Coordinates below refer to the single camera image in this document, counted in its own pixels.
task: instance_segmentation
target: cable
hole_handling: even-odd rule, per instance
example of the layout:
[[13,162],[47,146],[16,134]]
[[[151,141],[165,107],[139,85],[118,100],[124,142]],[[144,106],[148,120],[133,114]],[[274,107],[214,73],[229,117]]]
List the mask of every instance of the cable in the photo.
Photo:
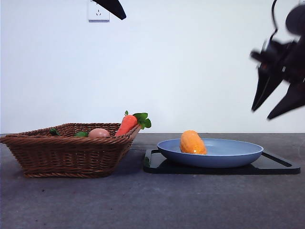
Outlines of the cable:
[[271,37],[270,37],[270,40],[272,40],[273,36],[277,33],[278,31],[278,27],[277,27],[277,23],[275,21],[275,4],[276,4],[277,0],[274,0],[273,1],[273,4],[272,4],[272,8],[271,8],[271,15],[272,15],[272,20],[273,20],[273,25],[274,25],[274,28],[275,28],[275,31],[272,33]]

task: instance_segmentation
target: white wall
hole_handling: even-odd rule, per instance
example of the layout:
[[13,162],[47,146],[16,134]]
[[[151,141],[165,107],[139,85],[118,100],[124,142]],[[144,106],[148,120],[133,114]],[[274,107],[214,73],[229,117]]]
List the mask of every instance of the white wall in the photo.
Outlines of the white wall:
[[[288,12],[278,1],[283,42]],[[87,22],[87,0],[1,1],[1,133],[68,122],[120,122],[148,112],[141,133],[305,132],[305,108],[257,112],[256,62],[273,31],[272,0],[121,0],[127,18]]]

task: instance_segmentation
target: power socket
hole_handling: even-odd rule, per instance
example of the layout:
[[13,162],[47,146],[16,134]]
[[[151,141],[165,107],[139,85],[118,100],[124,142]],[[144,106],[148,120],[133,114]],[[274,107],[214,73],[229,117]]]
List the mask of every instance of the power socket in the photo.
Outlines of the power socket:
[[88,0],[89,22],[110,22],[110,13],[95,1]]

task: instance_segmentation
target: orange squash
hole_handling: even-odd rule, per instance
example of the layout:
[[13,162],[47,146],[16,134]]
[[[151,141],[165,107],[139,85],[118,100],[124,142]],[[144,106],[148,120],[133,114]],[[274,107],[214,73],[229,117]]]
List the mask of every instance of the orange squash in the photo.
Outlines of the orange squash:
[[194,130],[187,130],[181,135],[180,149],[183,153],[206,154],[205,144]]

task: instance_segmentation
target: egg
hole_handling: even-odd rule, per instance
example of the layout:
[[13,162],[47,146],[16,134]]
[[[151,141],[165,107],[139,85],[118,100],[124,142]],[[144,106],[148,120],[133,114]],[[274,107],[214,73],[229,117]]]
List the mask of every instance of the egg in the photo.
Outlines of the egg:
[[96,128],[89,132],[88,137],[98,138],[98,137],[110,137],[110,134],[107,130],[102,128]]

